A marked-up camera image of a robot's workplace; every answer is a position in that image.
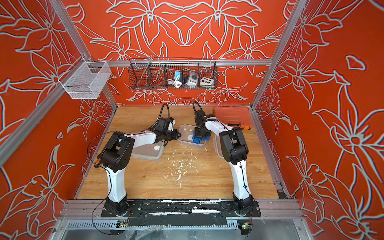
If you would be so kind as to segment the blue cleaning cloth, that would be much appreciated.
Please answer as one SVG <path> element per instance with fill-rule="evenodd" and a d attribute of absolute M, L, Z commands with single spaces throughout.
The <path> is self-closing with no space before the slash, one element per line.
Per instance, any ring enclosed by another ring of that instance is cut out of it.
<path fill-rule="evenodd" d="M 194 144 L 198 144 L 198 145 L 202 145 L 204 144 L 205 142 L 209 141 L 211 138 L 211 136 L 207 136 L 207 137 L 197 137 L 196 136 L 196 133 L 193 133 L 193 143 Z"/>

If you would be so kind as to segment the clear lunch box with lid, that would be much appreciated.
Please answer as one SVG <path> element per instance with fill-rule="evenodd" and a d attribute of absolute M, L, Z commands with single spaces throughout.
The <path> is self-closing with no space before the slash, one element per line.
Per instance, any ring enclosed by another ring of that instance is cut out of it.
<path fill-rule="evenodd" d="M 193 140 L 195 126 L 191 125 L 181 125 L 178 131 L 181 133 L 181 137 L 178 139 L 178 142 L 181 145 L 196 147 L 196 148 L 204 148 L 208 141 L 200 141 L 199 143 L 195 143 Z"/>

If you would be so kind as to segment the clear lunch box lid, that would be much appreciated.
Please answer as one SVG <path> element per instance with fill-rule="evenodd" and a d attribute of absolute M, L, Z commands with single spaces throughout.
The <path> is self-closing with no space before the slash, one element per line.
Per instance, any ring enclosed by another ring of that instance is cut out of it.
<path fill-rule="evenodd" d="M 218 155 L 219 158 L 224 159 L 222 148 L 221 148 L 221 141 L 220 137 L 218 135 L 214 135 L 214 149 Z"/>

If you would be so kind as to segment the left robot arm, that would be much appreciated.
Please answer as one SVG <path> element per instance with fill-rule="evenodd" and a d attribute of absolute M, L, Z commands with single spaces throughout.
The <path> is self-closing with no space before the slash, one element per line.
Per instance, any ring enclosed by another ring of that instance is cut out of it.
<path fill-rule="evenodd" d="M 151 128 L 139 133 L 113 132 L 98 155 L 97 159 L 100 160 L 109 177 L 106 206 L 117 215 L 128 211 L 125 168 L 130 161 L 132 151 L 144 145 L 178 140 L 181 134 L 175 129 L 175 124 L 176 121 L 173 118 L 159 118 Z"/>

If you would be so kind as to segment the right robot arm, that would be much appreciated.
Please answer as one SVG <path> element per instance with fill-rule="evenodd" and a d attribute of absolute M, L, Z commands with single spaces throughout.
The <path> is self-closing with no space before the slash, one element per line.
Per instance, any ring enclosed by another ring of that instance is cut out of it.
<path fill-rule="evenodd" d="M 234 182 L 234 210 L 246 215 L 253 209 L 254 198 L 247 178 L 247 155 L 249 148 L 240 127 L 230 127 L 220 122 L 214 115 L 206 115 L 204 110 L 194 110 L 196 138 L 206 138 L 215 134 L 220 138 L 222 155 L 229 163 Z"/>

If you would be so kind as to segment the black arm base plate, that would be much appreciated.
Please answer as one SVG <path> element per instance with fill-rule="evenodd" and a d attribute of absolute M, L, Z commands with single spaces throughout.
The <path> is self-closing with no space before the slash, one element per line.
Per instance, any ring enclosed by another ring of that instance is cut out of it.
<path fill-rule="evenodd" d="M 113 212 L 107 204 L 102 208 L 103 218 L 113 217 L 140 217 L 144 214 L 216 214 L 223 217 L 260 217 L 261 211 L 258 202 L 248 211 L 238 213 L 235 211 L 233 200 L 129 200 L 128 209 L 123 215 Z"/>

